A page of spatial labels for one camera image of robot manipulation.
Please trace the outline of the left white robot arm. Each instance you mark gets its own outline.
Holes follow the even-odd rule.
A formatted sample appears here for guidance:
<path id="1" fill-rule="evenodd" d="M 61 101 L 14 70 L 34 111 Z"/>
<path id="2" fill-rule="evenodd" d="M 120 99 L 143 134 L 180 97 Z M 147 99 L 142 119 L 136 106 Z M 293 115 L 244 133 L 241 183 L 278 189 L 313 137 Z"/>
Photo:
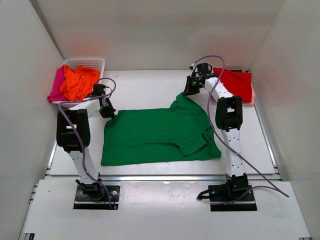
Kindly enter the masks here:
<path id="1" fill-rule="evenodd" d="M 115 87 L 107 92 L 107 86 L 94 84 L 93 92 L 81 101 L 60 101 L 58 103 L 56 142 L 71 157 L 79 179 L 78 186 L 87 191 L 93 199 L 104 195 L 100 173 L 93 164 L 89 153 L 91 132 L 89 118 L 99 112 L 102 118 L 115 117 L 115 109 L 110 97 Z"/>

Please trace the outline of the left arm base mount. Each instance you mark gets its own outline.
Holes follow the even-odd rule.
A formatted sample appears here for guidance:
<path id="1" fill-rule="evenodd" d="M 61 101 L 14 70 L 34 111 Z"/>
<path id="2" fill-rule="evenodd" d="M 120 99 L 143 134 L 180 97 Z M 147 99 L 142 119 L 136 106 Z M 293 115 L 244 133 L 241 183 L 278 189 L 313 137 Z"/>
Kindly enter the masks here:
<path id="1" fill-rule="evenodd" d="M 77 188 L 74 197 L 73 209 L 75 210 L 111 210 L 119 209 L 120 185 L 106 185 L 106 189 L 94 182 L 84 184 L 76 179 Z"/>

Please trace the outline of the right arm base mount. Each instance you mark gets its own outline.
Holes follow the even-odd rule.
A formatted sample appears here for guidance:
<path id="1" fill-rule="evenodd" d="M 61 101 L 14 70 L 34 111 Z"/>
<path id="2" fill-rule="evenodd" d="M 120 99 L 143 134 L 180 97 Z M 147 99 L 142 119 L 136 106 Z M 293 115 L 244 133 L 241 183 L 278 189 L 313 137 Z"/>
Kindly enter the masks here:
<path id="1" fill-rule="evenodd" d="M 198 201 L 209 200 L 211 212 L 253 212 L 257 211 L 255 196 L 246 174 L 226 176 L 221 184 L 209 185 L 200 192 Z"/>

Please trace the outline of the green t shirt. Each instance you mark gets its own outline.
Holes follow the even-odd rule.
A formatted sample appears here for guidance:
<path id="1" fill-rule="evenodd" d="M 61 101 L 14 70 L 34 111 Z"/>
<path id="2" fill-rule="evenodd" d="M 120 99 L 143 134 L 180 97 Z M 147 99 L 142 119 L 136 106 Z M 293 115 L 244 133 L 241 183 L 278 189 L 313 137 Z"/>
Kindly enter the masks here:
<path id="1" fill-rule="evenodd" d="M 120 110 L 107 121 L 100 164 L 206 161 L 221 156 L 205 110 L 179 94 L 168 108 Z"/>

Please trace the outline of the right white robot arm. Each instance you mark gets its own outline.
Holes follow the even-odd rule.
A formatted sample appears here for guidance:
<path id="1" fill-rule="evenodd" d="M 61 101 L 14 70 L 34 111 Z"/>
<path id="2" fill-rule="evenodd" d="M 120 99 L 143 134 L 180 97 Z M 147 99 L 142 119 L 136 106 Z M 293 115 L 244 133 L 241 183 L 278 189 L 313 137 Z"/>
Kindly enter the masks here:
<path id="1" fill-rule="evenodd" d="M 243 161 L 239 156 L 241 153 L 240 129 L 243 123 L 242 98 L 226 89 L 208 63 L 193 63 L 190 69 L 191 75 L 187 77 L 183 94 L 196 95 L 201 88 L 204 88 L 216 101 L 215 126 L 221 131 L 227 159 L 228 185 L 224 187 L 224 195 L 229 200 L 236 200 L 242 195 L 242 190 L 249 185 Z"/>

